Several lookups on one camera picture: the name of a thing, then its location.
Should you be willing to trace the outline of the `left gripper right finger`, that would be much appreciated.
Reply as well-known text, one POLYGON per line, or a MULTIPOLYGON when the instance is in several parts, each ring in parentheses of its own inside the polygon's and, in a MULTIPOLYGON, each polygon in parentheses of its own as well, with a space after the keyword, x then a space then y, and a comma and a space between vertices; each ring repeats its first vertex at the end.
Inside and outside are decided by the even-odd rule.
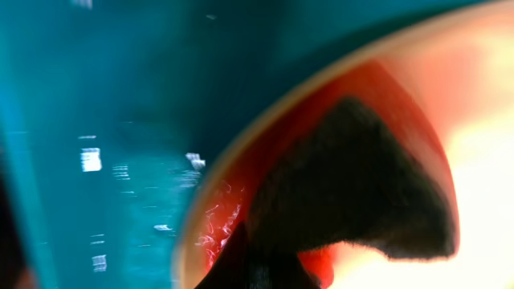
POLYGON ((241 222, 195 289, 320 289, 320 281, 295 253, 257 252, 241 222))

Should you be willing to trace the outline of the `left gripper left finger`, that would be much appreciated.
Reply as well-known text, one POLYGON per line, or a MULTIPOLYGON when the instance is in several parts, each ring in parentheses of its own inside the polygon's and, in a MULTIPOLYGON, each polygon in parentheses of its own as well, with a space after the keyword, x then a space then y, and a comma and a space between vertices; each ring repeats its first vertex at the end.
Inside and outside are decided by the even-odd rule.
POLYGON ((1 289, 35 288, 35 277, 27 268, 6 194, 6 186, 1 181, 1 289))

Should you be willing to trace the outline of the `yellow plate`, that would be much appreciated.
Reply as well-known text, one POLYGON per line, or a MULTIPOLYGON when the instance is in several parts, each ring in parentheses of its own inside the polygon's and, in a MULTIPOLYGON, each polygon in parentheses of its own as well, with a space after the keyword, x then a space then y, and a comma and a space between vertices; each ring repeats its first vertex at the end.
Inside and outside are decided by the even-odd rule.
POLYGON ((265 170, 348 94, 371 104, 428 164, 459 211, 459 249, 394 261, 339 243, 306 253, 325 288, 510 288, 513 285, 513 4, 493 1, 395 31, 297 85, 214 163, 173 257, 196 287, 247 211, 265 170))

